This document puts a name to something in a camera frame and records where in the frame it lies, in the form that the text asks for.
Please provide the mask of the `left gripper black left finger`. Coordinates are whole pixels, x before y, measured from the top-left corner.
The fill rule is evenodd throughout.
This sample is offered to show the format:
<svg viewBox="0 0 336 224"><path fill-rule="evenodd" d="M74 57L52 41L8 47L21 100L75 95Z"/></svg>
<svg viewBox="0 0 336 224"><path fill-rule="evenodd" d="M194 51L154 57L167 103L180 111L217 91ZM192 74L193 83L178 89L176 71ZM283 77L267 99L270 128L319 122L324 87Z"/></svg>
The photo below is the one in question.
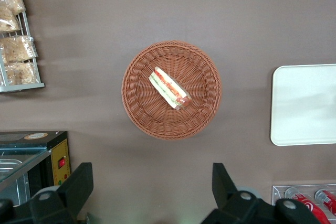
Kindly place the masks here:
<svg viewBox="0 0 336 224"><path fill-rule="evenodd" d="M81 163L57 189L43 189L32 198L29 207L33 223L77 223L92 191L92 164Z"/></svg>

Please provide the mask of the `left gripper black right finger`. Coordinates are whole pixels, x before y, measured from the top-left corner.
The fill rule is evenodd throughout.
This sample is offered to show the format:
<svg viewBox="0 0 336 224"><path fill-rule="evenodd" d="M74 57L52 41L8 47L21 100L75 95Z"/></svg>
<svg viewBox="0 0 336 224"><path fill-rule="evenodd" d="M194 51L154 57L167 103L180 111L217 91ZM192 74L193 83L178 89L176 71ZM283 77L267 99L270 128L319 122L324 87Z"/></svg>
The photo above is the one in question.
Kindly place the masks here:
<svg viewBox="0 0 336 224"><path fill-rule="evenodd" d="M202 223L275 223L273 206L238 190L222 163L213 164L212 192L217 208Z"/></svg>

